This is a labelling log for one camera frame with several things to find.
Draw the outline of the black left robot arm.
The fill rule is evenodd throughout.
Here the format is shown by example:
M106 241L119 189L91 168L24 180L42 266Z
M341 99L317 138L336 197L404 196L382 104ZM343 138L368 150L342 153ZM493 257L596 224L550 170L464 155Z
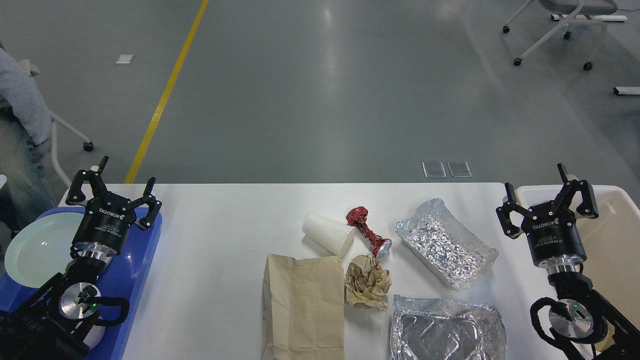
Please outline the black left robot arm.
M155 177L137 199L110 191L102 178L108 160L103 157L96 170L78 171L71 181L65 203L84 208L71 240L71 260L2 319L3 360L83 360L94 328L128 319L130 301L105 296L98 280L121 255L132 226L141 231L154 226L162 202L153 194Z

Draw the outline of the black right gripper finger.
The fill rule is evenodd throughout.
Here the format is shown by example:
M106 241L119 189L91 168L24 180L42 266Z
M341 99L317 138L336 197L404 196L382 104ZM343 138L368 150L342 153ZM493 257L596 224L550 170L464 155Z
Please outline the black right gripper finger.
M510 239L517 239L522 233L522 229L514 223L512 223L511 213L516 212L523 216L524 219L528 219L533 221L535 215L532 210L526 209L519 205L515 196L514 186L509 183L504 183L506 198L503 201L502 205L495 209L497 218L499 220L500 226L502 228L503 234L505 234Z
M576 177L570 178L566 167L561 162L557 164L557 169L562 180L562 188L551 201L550 216L568 220L599 218L592 185L587 180L580 180ZM570 207L577 193L580 194L582 202L573 210Z

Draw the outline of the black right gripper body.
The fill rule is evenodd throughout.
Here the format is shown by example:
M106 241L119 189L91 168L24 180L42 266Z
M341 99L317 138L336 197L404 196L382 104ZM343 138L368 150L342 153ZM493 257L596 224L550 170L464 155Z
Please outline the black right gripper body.
M576 226L576 215L567 206L553 212L551 201L528 208L521 230L526 234L532 262L548 273L579 272L587 260L585 247Z

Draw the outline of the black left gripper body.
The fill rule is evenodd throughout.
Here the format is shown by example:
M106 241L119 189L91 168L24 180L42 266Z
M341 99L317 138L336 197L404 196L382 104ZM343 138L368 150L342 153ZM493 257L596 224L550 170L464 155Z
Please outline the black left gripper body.
M136 220L134 209L107 209L98 202L87 203L71 241L71 257L86 256L89 252L101 253L103 258L121 255L131 225Z

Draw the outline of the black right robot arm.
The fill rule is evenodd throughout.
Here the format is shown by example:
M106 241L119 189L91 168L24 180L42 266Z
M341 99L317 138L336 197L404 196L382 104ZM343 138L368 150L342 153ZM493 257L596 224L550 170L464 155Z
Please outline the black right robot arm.
M595 360L637 360L640 333L606 297L594 289L584 273L587 260L578 219L597 219L594 188L572 177L557 164L562 187L554 199L523 207L514 187L505 183L506 196L496 208L503 234L526 235L533 264L547 271L557 298L541 297L530 306L531 324L543 341L569 360L582 360L577 345L588 345Z

